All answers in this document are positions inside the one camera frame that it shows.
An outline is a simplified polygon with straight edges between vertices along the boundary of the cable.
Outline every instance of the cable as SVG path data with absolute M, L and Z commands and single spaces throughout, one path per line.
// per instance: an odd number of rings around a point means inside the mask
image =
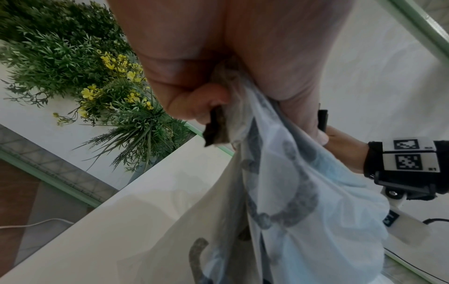
M 31 224 L 31 225 L 2 226 L 2 227 L 0 227 L 0 230 L 1 230 L 1 229 L 12 229 L 12 228 L 26 228 L 26 227 L 32 227 L 32 226 L 36 226 L 36 225 L 39 225 L 39 224 L 42 224 L 42 223 L 45 223 L 45 222 L 48 222 L 48 221 L 53 221 L 53 220 L 62 221 L 62 222 L 64 222 L 64 223 L 67 223 L 67 224 L 70 224 L 70 225 L 73 225 L 73 224 L 74 224 L 73 222 L 70 222 L 70 221 L 67 221 L 67 220 L 64 220 L 64 219 L 53 218 L 53 219 L 48 219 L 48 220 L 45 220 L 45 221 L 42 221 L 42 222 L 39 222 L 39 223 Z
M 427 220 L 422 221 L 424 224 L 429 225 L 433 222 L 449 222 L 449 219 L 443 219 L 443 218 L 430 218 Z
M 400 257 L 399 255 L 395 254 L 394 252 L 390 251 L 389 249 L 387 249 L 387 248 L 384 248 L 384 249 L 385 249 L 385 250 L 388 250 L 392 255 L 395 255 L 397 258 L 399 258 L 399 259 L 402 260 L 403 262 L 407 263 L 408 265 L 410 265 L 410 266 L 416 268 L 417 270 L 419 270 L 419 271 L 421 271 L 421 272 L 424 272 L 424 273 L 426 273 L 426 274 L 432 276 L 433 278 L 438 279 L 438 280 L 440 280 L 440 281 L 442 281 L 442 282 L 444 282 L 444 283 L 448 283 L 448 284 L 449 284 L 449 282 L 444 281 L 443 279 L 438 278 L 438 277 L 436 277 L 436 276 L 433 276 L 432 274 L 430 274 L 430 273 L 428 273 L 428 272 L 425 272 L 425 271 L 422 270 L 421 268 L 418 268 L 418 267 L 414 266 L 413 264 L 411 264 L 411 263 L 408 262 L 407 260 L 403 259 L 403 258 Z

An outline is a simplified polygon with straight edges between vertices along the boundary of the white cable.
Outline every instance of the white cable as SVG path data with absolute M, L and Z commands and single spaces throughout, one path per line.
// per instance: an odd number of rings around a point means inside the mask
M 32 227 L 32 226 L 36 226 L 36 225 L 39 225 L 39 224 L 42 224 L 42 223 L 45 223 L 45 222 L 48 222 L 48 221 L 53 221 L 53 220 L 62 221 L 62 222 L 64 222 L 64 223 L 67 223 L 67 224 L 70 224 L 70 225 L 73 225 L 73 224 L 74 224 L 73 222 L 70 222 L 70 221 L 67 221 L 67 220 L 64 220 L 64 219 L 53 218 L 53 219 L 48 219 L 48 220 L 45 220 L 45 221 L 42 221 L 42 222 L 39 222 L 39 223 L 31 224 L 31 225 L 2 226 L 2 227 L 0 227 L 0 230 L 1 230 L 1 229 L 11 229 L 11 228 L 26 228 L 26 227 Z

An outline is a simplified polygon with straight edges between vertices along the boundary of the white plastic bag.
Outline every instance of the white plastic bag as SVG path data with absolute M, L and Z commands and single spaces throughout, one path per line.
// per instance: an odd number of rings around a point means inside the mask
M 285 119 L 235 62 L 214 81 L 232 93 L 224 115 L 237 151 L 204 198 L 125 261 L 133 273 L 122 283 L 372 282 L 387 200 Z

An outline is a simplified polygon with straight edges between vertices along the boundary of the qr-like marker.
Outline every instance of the qr-like marker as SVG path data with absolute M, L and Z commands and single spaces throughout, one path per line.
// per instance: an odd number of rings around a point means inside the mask
M 396 154 L 395 160 L 398 170 L 422 171 L 421 154 Z
M 418 150 L 420 145 L 417 139 L 394 140 L 395 150 Z

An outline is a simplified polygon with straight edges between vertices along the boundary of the brown floor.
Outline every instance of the brown floor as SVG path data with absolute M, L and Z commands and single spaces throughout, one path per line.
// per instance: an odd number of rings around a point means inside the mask
M 0 226 L 25 225 L 40 180 L 0 160 Z M 0 230 L 0 277 L 10 271 L 25 229 Z

